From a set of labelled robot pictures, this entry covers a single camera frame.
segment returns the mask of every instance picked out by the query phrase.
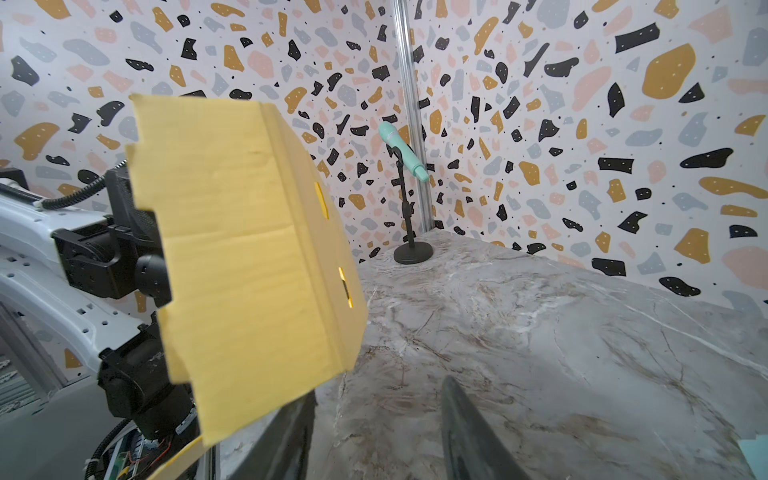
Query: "black microphone stand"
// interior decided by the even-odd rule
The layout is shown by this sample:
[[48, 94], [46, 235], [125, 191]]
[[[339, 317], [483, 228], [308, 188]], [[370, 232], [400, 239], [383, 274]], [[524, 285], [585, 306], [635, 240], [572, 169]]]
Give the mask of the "black microphone stand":
[[395, 261], [403, 265], [413, 265], [414, 263], [428, 260], [434, 253], [434, 250], [429, 243], [413, 240], [415, 234], [411, 225], [411, 203], [408, 202], [406, 179], [403, 177], [402, 172], [402, 152], [397, 147], [394, 147], [392, 152], [397, 157], [397, 173], [400, 175], [400, 194], [402, 195], [402, 218], [406, 221], [406, 232], [408, 235], [408, 243], [395, 248]]

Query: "microphone stand base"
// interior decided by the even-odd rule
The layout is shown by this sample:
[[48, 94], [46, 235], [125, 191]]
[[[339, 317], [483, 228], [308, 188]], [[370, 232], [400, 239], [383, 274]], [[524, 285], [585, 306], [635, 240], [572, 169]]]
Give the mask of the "microphone stand base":
[[426, 242], [414, 242], [413, 248], [407, 243], [395, 248], [395, 261], [403, 265], [413, 265], [429, 260], [435, 251]]

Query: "terrazzo wall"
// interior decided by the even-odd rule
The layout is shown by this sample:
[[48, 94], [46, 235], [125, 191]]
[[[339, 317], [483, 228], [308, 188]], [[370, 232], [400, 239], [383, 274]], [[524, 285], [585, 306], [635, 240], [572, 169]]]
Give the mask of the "terrazzo wall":
[[437, 226], [768, 313], [767, 14], [409, 0]]
[[[0, 2], [0, 34], [0, 166], [35, 193], [69, 194], [124, 158], [131, 93], [270, 101], [355, 256], [402, 241], [397, 170], [374, 135], [383, 118], [405, 125], [388, 2], [24, 0]], [[106, 193], [82, 207], [108, 209]]]

